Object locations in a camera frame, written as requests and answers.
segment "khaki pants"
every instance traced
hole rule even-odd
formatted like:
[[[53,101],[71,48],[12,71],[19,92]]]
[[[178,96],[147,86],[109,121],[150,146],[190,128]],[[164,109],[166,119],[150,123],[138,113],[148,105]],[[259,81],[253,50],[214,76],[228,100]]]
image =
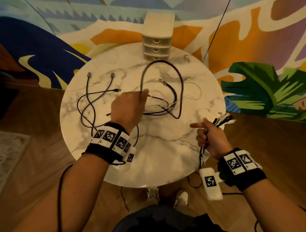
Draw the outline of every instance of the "khaki pants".
[[[140,205],[131,208],[131,210],[129,211],[129,214],[137,212],[143,208],[146,208],[149,205],[157,205],[157,204],[158,204],[157,199],[151,198],[150,200],[143,201],[142,203],[140,203]],[[183,214],[186,214],[192,217],[197,216],[197,213],[186,205],[175,206],[174,208]]]

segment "herringbone wood floor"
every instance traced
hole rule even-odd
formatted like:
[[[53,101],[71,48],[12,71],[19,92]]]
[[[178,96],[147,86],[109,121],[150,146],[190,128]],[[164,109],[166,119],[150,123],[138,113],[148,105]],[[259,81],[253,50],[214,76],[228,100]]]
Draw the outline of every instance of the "herringbone wood floor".
[[[59,110],[61,90],[15,85],[20,93],[0,120],[0,130],[29,134],[31,143],[0,195],[0,228],[9,232],[31,208],[58,183],[62,171],[74,162],[63,140]],[[306,208],[305,131],[306,124],[234,114],[237,122],[225,128],[233,146],[248,150],[283,193]],[[209,159],[208,167],[216,168]],[[190,176],[191,184],[200,183]],[[222,185],[223,192],[237,192]],[[224,196],[221,201],[207,201],[203,188],[193,189],[184,178],[162,186],[160,195],[167,201],[179,188],[191,196],[190,207],[199,214],[207,212],[214,223],[227,231],[254,231],[256,221],[242,196]],[[143,189],[123,189],[128,207],[145,200]],[[84,231],[111,231],[127,215],[120,187],[103,183],[95,209]]]

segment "drawer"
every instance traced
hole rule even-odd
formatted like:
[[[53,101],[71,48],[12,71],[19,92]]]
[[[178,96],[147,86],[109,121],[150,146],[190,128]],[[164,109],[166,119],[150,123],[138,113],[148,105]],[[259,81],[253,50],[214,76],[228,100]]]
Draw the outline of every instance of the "drawer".
[[[147,62],[153,62],[153,61],[156,61],[156,60],[166,60],[166,61],[168,61],[169,56],[150,56],[150,55],[144,54],[144,59]]]
[[[150,47],[171,47],[171,38],[158,39],[147,36],[142,36],[142,42]]]
[[[144,45],[144,53],[151,56],[169,56],[170,47],[159,48],[159,47],[149,47]]]

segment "mural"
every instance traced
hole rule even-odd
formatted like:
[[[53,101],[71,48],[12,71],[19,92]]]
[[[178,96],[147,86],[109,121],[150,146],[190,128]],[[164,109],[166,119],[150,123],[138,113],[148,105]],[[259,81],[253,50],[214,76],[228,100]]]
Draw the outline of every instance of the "mural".
[[[228,2],[0,0],[0,71],[65,89],[98,54],[141,42],[147,11],[172,11],[172,45],[210,69],[228,111],[305,121],[306,0],[231,0],[217,28]]]

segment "white shoe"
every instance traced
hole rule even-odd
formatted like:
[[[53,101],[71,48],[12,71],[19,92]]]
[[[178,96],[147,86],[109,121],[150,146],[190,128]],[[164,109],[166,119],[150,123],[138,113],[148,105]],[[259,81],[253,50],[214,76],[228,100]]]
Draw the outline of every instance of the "white shoe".
[[[180,205],[188,205],[189,204],[189,195],[186,190],[180,190],[176,195],[175,204],[173,207],[180,206]]]
[[[147,188],[147,200],[155,198],[159,202],[158,187]]]

